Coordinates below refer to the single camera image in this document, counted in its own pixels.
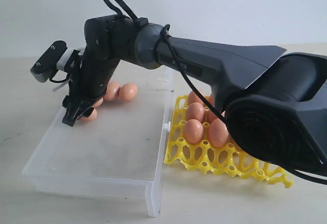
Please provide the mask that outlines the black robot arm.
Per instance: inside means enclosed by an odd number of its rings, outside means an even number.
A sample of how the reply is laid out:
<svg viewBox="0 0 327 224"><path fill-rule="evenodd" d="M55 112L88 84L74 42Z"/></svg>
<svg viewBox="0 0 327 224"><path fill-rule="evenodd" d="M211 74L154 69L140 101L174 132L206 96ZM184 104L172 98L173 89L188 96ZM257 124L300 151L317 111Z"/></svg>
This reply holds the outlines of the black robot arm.
<svg viewBox="0 0 327 224"><path fill-rule="evenodd" d="M299 177L326 175L326 56L182 39L168 31L145 18L87 20L63 123L73 126L92 111L120 61L146 69L164 65L210 85L211 110L224 114L242 150Z"/></svg>

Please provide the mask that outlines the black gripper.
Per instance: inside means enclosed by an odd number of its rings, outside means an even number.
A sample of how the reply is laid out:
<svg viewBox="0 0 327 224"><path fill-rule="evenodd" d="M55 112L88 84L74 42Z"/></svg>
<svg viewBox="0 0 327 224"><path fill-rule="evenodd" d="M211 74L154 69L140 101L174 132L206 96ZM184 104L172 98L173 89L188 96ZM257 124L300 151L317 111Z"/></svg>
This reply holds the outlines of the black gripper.
<svg viewBox="0 0 327 224"><path fill-rule="evenodd" d="M106 94L107 84L120 62L119 58L97 59L87 49L79 62L79 68L69 82L69 93L62 105L66 109L62 123L73 126L81 117L88 117L94 103Z"/></svg>

